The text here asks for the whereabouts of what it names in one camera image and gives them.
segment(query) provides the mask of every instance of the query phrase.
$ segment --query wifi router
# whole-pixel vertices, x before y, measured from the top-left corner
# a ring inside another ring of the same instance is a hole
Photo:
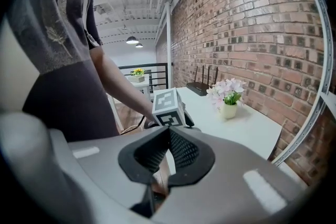
[[[202,82],[196,81],[197,71],[198,71],[198,67],[196,67],[194,82],[187,83],[187,88],[192,90],[194,93],[198,94],[199,96],[205,96],[205,95],[207,95],[206,90],[209,89],[210,66],[208,67],[208,81],[207,81],[207,84],[203,83],[203,80],[204,80],[204,66],[202,66]],[[216,84],[217,75],[218,75],[218,67],[216,68],[214,84]]]

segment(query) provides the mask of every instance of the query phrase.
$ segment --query person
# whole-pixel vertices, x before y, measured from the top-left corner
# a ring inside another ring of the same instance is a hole
[[[68,142],[119,135],[106,92],[154,120],[152,103],[105,55],[93,0],[13,0],[2,33],[2,109],[35,115]]]

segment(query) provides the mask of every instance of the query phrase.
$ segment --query ceiling light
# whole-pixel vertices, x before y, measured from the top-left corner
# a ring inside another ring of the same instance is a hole
[[[127,39],[126,43],[127,44],[138,44],[139,41],[135,37],[131,36]]]

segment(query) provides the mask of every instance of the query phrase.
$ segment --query white table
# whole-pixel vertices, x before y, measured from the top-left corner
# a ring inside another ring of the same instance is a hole
[[[195,127],[203,133],[237,142],[268,159],[282,129],[278,123],[248,105],[239,106],[235,118],[222,121],[207,97],[200,97],[187,87],[177,91]]]
[[[144,75],[145,80],[142,82],[132,82],[130,81],[134,87],[136,87],[139,90],[143,90],[143,94],[147,97],[148,100],[151,100],[151,93],[149,90],[149,75]]]

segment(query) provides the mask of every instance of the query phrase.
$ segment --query flower pot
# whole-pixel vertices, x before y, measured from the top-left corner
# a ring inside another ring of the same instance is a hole
[[[135,75],[135,76],[129,76],[128,80],[131,82],[143,82],[145,81],[144,75]]]
[[[222,104],[220,109],[220,114],[222,119],[231,119],[236,115],[237,112],[237,104],[229,105]]]

